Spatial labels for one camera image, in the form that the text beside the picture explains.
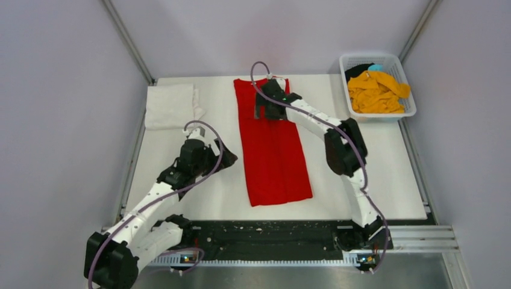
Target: yellow cloth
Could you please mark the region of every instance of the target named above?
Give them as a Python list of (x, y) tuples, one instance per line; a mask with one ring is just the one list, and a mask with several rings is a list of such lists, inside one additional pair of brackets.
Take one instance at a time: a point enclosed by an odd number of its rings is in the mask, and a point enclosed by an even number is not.
[(408, 98), (410, 86), (381, 71), (364, 71), (350, 79), (348, 91), (358, 113), (404, 113), (399, 98)]

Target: white wall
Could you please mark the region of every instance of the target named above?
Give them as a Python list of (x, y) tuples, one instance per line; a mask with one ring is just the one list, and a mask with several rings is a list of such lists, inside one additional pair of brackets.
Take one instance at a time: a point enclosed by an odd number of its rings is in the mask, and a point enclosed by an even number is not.
[(511, 2), (444, 1), (404, 68), (433, 202), (476, 288), (509, 287)]
[(0, 1), (0, 288), (83, 288), (146, 83), (99, 1)]
[(339, 71), (342, 53), (399, 54), (428, 0), (114, 0), (153, 77)]

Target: folded white cloth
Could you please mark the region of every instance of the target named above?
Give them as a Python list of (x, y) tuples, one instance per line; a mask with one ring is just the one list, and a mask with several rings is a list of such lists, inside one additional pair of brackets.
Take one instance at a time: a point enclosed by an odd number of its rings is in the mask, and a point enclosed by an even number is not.
[(147, 88), (146, 129), (182, 129), (187, 122), (203, 115), (205, 109), (199, 106), (199, 90), (191, 83)]

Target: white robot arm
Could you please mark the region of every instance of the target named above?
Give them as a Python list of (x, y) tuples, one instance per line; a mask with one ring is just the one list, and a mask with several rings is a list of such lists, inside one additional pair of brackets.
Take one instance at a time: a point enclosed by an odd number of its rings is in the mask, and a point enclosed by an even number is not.
[(365, 180), (360, 163), (353, 149), (338, 132), (330, 126), (316, 120), (321, 119), (341, 129), (355, 144), (362, 161), (368, 154), (359, 126), (354, 119), (340, 120), (313, 108), (296, 93), (285, 94), (285, 82), (281, 78), (270, 78), (261, 86), (261, 91), (269, 98), (284, 103), (288, 107), (271, 102), (259, 93), (255, 100), (255, 117), (288, 120), (305, 127), (325, 142), (325, 154), (330, 169), (343, 178), (347, 178), (346, 194), (351, 207), (351, 220), (360, 232), (360, 242), (371, 244), (375, 237), (381, 238), (383, 222), (368, 198), (361, 192)]
[[(106, 288), (131, 288), (139, 272), (161, 253), (181, 242), (183, 228), (190, 221), (171, 215), (172, 206), (186, 194), (182, 191), (152, 205), (164, 195), (194, 184), (198, 178), (215, 169), (218, 162), (219, 141), (208, 144), (204, 129), (194, 129), (181, 147), (180, 156), (173, 165), (161, 172), (150, 191), (136, 207), (108, 231), (95, 232), (87, 241), (84, 276), (87, 278), (99, 248), (113, 237), (102, 250), (92, 275), (92, 281)], [(216, 172), (230, 167), (237, 157), (224, 147)]]

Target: red cloth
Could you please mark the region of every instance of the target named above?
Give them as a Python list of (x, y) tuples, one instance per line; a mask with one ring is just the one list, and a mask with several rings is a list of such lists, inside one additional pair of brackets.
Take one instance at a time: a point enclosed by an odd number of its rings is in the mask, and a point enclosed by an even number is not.
[[(257, 81), (260, 87), (268, 80)], [(256, 90), (250, 81), (234, 81), (243, 146), (246, 188), (252, 207), (312, 197), (296, 125), (286, 120), (254, 118)], [(286, 79), (286, 93), (289, 81)]]

